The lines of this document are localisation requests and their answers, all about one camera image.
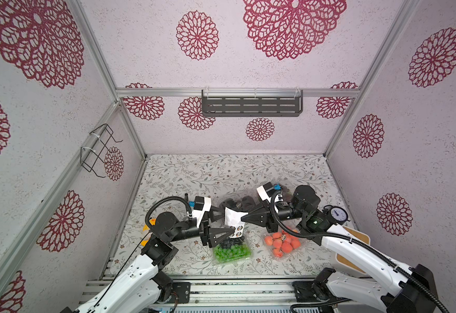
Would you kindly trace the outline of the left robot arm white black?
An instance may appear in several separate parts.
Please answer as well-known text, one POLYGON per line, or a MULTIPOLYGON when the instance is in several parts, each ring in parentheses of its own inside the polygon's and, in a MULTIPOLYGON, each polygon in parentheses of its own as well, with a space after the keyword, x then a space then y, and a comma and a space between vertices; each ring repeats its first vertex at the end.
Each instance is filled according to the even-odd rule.
POLYGON ((202 243, 215 247, 237 230, 209 226, 208 213, 197 225, 197 219, 181 222, 171 212, 160 213, 150 228, 151 238, 140 255, 110 285, 74 312, 140 312, 156 301, 168 300, 173 279, 163 269, 178 253, 172 242, 197 236, 202 243))

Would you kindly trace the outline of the white sticker label sheet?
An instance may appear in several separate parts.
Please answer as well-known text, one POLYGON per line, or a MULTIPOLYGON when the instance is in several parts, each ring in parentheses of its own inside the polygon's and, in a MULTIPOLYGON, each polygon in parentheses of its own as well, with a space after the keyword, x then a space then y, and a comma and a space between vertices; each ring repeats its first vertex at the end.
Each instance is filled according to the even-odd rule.
POLYGON ((234 232, 230 238, 240 238, 243 235, 245 229, 245 222, 242 222, 242 217, 246 216, 247 212, 239 212, 233 209, 225 208, 224 224, 229 228, 233 228, 234 232))

